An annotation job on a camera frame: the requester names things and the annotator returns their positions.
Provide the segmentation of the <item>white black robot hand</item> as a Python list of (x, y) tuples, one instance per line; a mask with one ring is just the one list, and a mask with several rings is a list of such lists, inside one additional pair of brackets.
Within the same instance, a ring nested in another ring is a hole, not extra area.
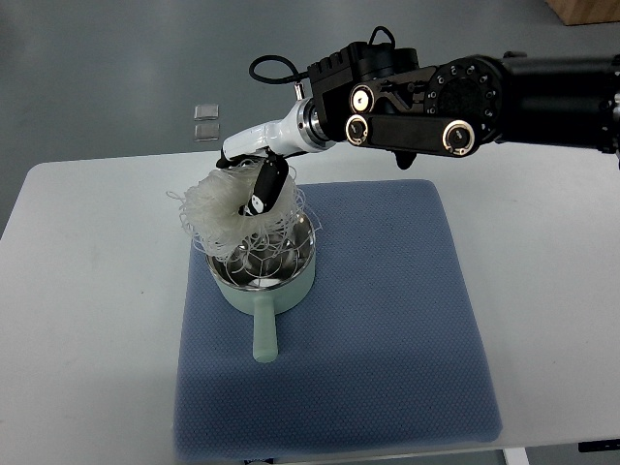
[(268, 155), (262, 162), (249, 201), (238, 209), (241, 216), (267, 213), (276, 204), (289, 175), (289, 165), (283, 156), (315, 151), (315, 143), (304, 130), (304, 125), (293, 116), (254, 126), (225, 139), (216, 162), (218, 169), (231, 167), (233, 159), (263, 156), (268, 151), (276, 154)]

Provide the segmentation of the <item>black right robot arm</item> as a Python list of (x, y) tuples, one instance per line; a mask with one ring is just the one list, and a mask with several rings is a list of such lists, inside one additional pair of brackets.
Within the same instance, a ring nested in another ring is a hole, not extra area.
[(617, 57), (500, 58), (471, 55), (422, 67), (412, 48), (354, 42), (292, 72), (307, 79), (282, 119), (227, 138), (218, 167), (263, 161), (239, 211), (269, 211), (290, 157), (337, 142), (392, 152), (399, 168), (419, 154), (464, 157), (491, 142), (619, 149)]

